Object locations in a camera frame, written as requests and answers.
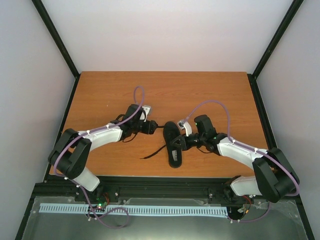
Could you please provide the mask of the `black canvas sneaker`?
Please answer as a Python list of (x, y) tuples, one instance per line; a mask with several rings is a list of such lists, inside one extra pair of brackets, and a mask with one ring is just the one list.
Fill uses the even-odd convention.
[(180, 135), (180, 129), (172, 122), (164, 124), (163, 138), (168, 153), (168, 163), (172, 168), (179, 168), (182, 165), (182, 150), (172, 144), (172, 141)]

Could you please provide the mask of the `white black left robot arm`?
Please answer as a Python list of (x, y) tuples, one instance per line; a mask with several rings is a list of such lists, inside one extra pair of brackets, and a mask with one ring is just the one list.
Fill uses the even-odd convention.
[(65, 130), (51, 151), (48, 162), (64, 178), (85, 188), (86, 195), (92, 201), (101, 200), (104, 188), (99, 185), (98, 177), (86, 167), (89, 153), (104, 145), (124, 141), (131, 135), (152, 135), (158, 124), (154, 120), (147, 120), (151, 110), (149, 105), (131, 104), (125, 114), (118, 116), (122, 121), (117, 118), (87, 131)]

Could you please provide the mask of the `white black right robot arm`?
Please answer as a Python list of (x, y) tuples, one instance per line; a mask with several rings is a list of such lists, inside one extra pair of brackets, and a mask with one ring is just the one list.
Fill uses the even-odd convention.
[(299, 178), (280, 149), (256, 148), (217, 132), (205, 114), (197, 116), (194, 123), (196, 133), (187, 121), (181, 120), (174, 126), (168, 141), (168, 147), (177, 151), (172, 156), (174, 159), (192, 147), (205, 147), (208, 153), (233, 159), (254, 172), (253, 176), (235, 176), (225, 184), (223, 191), (228, 201), (232, 202), (237, 196), (262, 196), (276, 203), (299, 193)]

